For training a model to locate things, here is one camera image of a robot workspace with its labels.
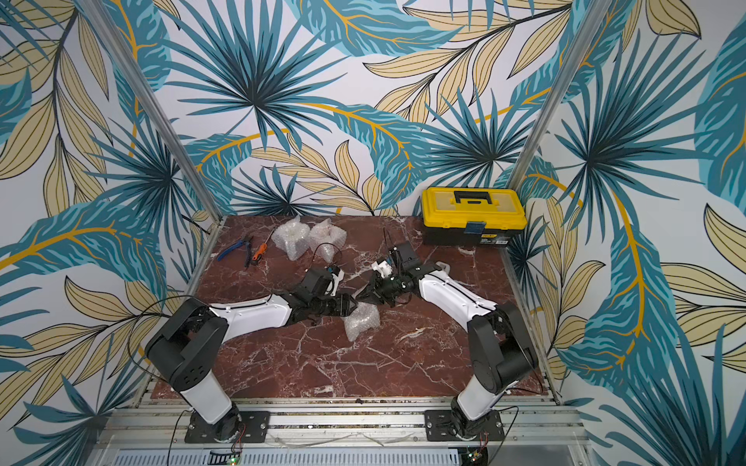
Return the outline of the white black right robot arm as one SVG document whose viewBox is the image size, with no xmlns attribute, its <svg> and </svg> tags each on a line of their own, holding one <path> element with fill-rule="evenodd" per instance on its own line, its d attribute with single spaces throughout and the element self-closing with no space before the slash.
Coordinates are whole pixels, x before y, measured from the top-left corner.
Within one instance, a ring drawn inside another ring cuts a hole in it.
<svg viewBox="0 0 746 466">
<path fill-rule="evenodd" d="M 448 435 L 471 440 L 487 431 L 493 407 L 507 390 L 535 374 L 538 357 L 530 332 L 517 306 L 499 305 L 452 279 L 441 266 L 424 262 L 409 243 L 371 265 L 368 285 L 356 299 L 361 303 L 396 306 L 404 294 L 416 295 L 438 307 L 468 336 L 473 376 L 454 398 Z"/>
</svg>

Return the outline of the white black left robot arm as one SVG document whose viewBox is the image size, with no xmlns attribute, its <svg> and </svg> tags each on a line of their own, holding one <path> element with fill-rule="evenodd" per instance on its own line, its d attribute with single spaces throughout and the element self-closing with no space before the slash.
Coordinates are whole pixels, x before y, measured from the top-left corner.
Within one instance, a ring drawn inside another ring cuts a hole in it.
<svg viewBox="0 0 746 466">
<path fill-rule="evenodd" d="M 193 409 L 192 423 L 210 430 L 219 443 L 241 432 L 241 415 L 214 375 L 223 345 L 270 328 L 323 316 L 346 318 L 357 308 L 349 292 L 338 289 L 343 272 L 336 266 L 311 268 L 293 289 L 237 303 L 185 300 L 147 343 L 145 355 L 167 384 Z"/>
</svg>

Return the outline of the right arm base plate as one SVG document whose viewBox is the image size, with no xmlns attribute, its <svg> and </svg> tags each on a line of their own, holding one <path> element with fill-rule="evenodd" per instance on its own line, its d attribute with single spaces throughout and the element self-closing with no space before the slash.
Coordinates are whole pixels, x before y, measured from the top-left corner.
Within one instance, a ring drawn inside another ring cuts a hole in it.
<svg viewBox="0 0 746 466">
<path fill-rule="evenodd" d="M 491 411 L 474 421 L 454 409 L 427 410 L 424 418 L 425 434 L 429 442 L 493 442 L 505 438 L 505 424 L 497 411 Z"/>
</svg>

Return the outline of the clear bubble wrap sheet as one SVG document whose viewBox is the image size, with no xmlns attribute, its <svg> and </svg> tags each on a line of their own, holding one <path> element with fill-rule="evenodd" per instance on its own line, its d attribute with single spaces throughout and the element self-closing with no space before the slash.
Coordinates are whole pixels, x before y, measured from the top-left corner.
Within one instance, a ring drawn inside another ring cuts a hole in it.
<svg viewBox="0 0 746 466">
<path fill-rule="evenodd" d="M 367 330 L 381 326 L 380 313 L 377 306 L 361 303 L 346 318 L 343 318 L 345 333 L 350 342 L 355 342 Z"/>
<path fill-rule="evenodd" d="M 326 219 L 311 228 L 308 237 L 309 248 L 315 258 L 322 258 L 326 263 L 331 263 L 334 256 L 344 247 L 347 236 L 346 230 Z"/>
<path fill-rule="evenodd" d="M 310 248 L 310 231 L 311 227 L 296 216 L 278 226 L 271 240 L 277 248 L 287 254 L 289 260 L 297 261 Z"/>
</svg>

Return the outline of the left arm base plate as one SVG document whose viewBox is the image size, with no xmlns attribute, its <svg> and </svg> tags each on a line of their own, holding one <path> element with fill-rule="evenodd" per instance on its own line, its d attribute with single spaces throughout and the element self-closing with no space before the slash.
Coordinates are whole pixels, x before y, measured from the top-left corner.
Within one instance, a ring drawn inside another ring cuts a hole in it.
<svg viewBox="0 0 746 466">
<path fill-rule="evenodd" d="M 231 410 L 215 424 L 207 423 L 193 413 L 186 432 L 187 444 L 262 444 L 270 420 L 266 411 Z"/>
</svg>

